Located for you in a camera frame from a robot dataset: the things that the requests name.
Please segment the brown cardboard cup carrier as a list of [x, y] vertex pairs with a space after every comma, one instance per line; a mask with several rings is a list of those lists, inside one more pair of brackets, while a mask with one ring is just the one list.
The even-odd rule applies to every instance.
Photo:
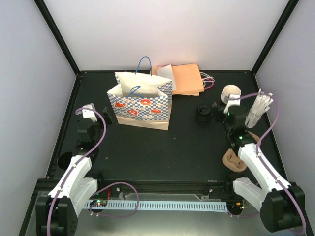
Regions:
[[226, 132], [226, 137], [229, 149], [224, 154], [222, 161], [227, 168], [236, 173], [240, 173], [247, 168], [247, 165], [239, 157], [239, 149], [246, 144], [256, 144], [260, 138], [256, 134], [245, 129], [230, 130], [229, 132]]

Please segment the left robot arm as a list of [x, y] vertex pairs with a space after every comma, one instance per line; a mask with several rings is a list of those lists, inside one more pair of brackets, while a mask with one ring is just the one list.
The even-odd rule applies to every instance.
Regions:
[[69, 165], [57, 185], [37, 199], [35, 205], [38, 236], [72, 236], [78, 217], [88, 199], [101, 196], [106, 189], [98, 177], [87, 177], [98, 154], [98, 146], [107, 131], [106, 117], [97, 112], [93, 103], [75, 112], [78, 121], [77, 143]]

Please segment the stack of black lids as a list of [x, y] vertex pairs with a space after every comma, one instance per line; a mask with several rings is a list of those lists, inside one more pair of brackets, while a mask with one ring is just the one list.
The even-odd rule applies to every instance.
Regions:
[[208, 123], [212, 121], [213, 114], [212, 109], [208, 105], [200, 105], [196, 108], [195, 117], [200, 123]]

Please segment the jar of straws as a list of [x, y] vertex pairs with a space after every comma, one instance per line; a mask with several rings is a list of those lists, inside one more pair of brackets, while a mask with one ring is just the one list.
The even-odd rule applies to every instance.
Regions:
[[265, 94], [261, 89], [259, 90], [259, 95], [257, 95], [246, 117], [245, 125], [247, 128], [253, 128], [262, 115], [270, 109], [269, 105], [274, 101], [272, 96], [272, 93]]

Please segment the blue checkered paper bag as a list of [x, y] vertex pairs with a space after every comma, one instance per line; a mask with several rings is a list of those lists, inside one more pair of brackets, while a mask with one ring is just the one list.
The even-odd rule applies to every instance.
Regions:
[[107, 96], [118, 124], [168, 130], [172, 109], [171, 79], [134, 72], [115, 72], [117, 85]]

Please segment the stack of paper cups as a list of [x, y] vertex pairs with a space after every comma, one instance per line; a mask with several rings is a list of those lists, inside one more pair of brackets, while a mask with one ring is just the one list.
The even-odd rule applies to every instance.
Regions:
[[223, 88], [221, 93], [221, 101], [224, 104], [227, 104], [227, 101], [230, 97], [230, 95], [241, 95], [241, 90], [236, 85], [227, 85]]

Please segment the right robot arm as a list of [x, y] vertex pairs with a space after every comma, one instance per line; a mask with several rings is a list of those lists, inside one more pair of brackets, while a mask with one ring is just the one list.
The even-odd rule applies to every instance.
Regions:
[[229, 198], [238, 195], [259, 212], [260, 219], [270, 232], [301, 227], [306, 231], [304, 217], [305, 194], [303, 190], [284, 179], [271, 165], [258, 146], [258, 141], [245, 126], [247, 111], [242, 106], [212, 104], [215, 121], [224, 125], [227, 141], [234, 153], [243, 161], [258, 182], [240, 177], [224, 185]]

